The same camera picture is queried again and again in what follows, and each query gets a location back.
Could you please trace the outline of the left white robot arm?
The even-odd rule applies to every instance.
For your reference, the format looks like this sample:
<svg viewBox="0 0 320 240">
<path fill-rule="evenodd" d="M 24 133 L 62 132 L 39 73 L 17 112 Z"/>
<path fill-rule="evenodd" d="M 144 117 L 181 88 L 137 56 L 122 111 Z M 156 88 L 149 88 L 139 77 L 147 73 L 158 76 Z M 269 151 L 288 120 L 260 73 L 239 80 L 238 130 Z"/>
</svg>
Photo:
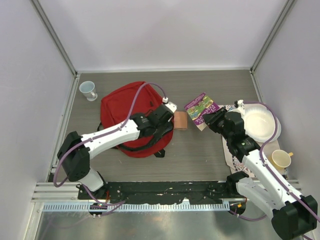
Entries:
<svg viewBox="0 0 320 240">
<path fill-rule="evenodd" d="M 100 200 L 107 192 L 102 176 L 90 167 L 90 161 L 100 153 L 119 147 L 129 152 L 146 151 L 154 154 L 161 139 L 173 130 L 173 117 L 177 106 L 163 103 L 148 115 L 136 113 L 121 123 L 90 134 L 67 135 L 57 158 L 71 182 L 80 182 L 93 198 Z"/>
</svg>

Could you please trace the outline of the purple cover book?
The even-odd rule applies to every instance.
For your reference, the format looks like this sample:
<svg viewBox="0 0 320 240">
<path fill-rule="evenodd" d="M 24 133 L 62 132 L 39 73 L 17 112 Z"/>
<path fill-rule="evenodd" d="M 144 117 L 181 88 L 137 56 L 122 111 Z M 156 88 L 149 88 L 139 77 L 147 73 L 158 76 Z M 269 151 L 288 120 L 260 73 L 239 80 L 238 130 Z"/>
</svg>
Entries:
<svg viewBox="0 0 320 240">
<path fill-rule="evenodd" d="M 207 127 L 203 115 L 212 114 L 220 108 L 221 107 L 217 105 L 205 92 L 202 92 L 184 106 L 184 109 L 190 116 L 192 122 L 200 131 L 203 131 Z"/>
</svg>

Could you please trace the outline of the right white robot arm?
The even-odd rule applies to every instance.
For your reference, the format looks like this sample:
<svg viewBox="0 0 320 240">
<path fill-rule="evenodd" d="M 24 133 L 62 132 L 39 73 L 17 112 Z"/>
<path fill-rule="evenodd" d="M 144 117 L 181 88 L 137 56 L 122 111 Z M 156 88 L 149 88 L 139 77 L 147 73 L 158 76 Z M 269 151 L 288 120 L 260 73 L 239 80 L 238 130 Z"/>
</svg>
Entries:
<svg viewBox="0 0 320 240">
<path fill-rule="evenodd" d="M 258 143 L 246 134 L 239 112 L 224 107 L 204 114 L 205 124 L 225 140 L 229 152 L 259 179 L 261 185 L 244 172 L 227 177 L 226 193 L 248 198 L 271 220 L 277 235 L 292 240 L 317 228 L 318 203 L 292 186 L 268 161 Z"/>
</svg>

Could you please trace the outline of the red backpack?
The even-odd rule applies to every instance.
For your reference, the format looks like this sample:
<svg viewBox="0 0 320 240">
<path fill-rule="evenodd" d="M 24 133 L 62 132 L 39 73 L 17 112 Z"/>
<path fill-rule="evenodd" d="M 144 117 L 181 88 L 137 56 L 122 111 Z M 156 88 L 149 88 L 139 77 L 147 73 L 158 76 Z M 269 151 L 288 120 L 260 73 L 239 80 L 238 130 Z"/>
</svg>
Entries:
<svg viewBox="0 0 320 240">
<path fill-rule="evenodd" d="M 131 82 L 103 97 L 100 104 L 99 126 L 106 129 L 123 122 L 129 114 L 138 89 L 143 84 L 143 81 Z M 131 114 L 147 116 L 162 104 L 162 99 L 157 91 L 147 84 L 140 90 Z M 166 153 L 164 148 L 170 143 L 173 133 L 171 131 L 164 136 L 142 137 L 122 143 L 114 148 L 132 158 L 146 158 L 151 155 L 163 158 Z"/>
</svg>

